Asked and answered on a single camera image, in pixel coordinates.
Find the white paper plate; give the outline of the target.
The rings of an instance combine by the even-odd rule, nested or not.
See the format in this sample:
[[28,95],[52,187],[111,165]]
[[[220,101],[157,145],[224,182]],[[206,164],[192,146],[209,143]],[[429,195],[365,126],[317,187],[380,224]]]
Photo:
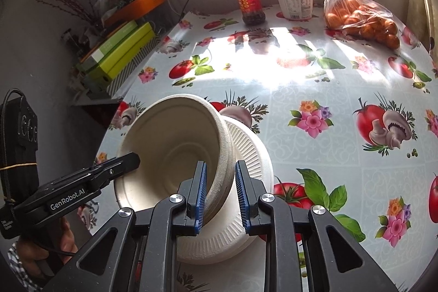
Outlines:
[[[246,125],[225,117],[237,159],[244,160],[249,175],[262,181],[273,192],[274,173],[268,151],[262,140]],[[246,235],[242,225],[238,193],[234,184],[218,213],[206,223],[196,237],[177,240],[177,260],[190,265],[210,265],[228,260],[254,239]]]

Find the large beige paper bowl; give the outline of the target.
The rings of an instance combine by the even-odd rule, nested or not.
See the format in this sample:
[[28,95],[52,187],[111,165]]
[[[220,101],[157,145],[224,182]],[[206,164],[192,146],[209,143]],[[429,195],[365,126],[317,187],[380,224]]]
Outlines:
[[192,178],[198,161],[207,165],[204,221],[225,204],[234,181],[236,154],[225,119],[200,96],[167,96],[149,106],[130,126],[118,155],[140,157],[138,169],[114,182],[120,207],[154,207]]

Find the black control box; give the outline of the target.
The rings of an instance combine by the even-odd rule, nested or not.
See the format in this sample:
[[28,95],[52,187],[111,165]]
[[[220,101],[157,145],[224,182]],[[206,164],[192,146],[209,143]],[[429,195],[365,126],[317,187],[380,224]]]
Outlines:
[[24,93],[13,88],[1,104],[1,185],[7,204],[20,204],[39,186],[38,119]]

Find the green cardboard boxes stack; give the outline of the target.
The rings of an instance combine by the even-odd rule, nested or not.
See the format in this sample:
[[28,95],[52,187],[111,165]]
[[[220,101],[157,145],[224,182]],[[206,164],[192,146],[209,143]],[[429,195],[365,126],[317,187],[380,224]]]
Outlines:
[[93,94],[103,92],[154,38],[149,22],[121,24],[79,62],[82,85]]

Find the floral vegetable print tablecloth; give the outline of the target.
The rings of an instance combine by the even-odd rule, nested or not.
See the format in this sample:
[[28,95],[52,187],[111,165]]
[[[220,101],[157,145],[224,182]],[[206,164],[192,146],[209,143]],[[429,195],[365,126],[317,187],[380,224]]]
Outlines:
[[250,115],[280,191],[310,184],[401,291],[437,251],[437,60],[404,25],[389,50],[326,28],[322,11],[288,21],[269,7],[188,14],[141,64],[120,107],[192,92]]

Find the orange tray with clutter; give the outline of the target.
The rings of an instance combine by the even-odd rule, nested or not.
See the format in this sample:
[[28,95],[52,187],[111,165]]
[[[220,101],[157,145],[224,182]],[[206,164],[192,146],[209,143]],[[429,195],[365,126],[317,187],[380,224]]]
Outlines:
[[166,0],[134,0],[103,21],[104,27],[126,21],[136,21],[161,6]]

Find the white plastic tub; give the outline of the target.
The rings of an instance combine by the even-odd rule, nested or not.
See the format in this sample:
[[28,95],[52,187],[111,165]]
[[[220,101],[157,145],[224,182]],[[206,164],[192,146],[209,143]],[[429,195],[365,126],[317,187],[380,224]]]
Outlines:
[[313,15],[313,0],[278,0],[285,19],[309,20]]

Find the red chili sauce jar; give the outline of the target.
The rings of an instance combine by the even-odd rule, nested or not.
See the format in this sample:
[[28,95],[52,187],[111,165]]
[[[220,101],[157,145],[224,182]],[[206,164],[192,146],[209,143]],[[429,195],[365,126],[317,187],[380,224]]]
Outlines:
[[248,26],[263,24],[266,20],[260,0],[238,0],[242,19]]

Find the patterned cream curtain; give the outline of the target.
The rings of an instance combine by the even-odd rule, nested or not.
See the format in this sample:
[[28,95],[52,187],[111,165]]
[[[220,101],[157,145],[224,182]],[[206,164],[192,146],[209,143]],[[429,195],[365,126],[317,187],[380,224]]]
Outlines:
[[437,62],[437,0],[409,0],[406,24]]

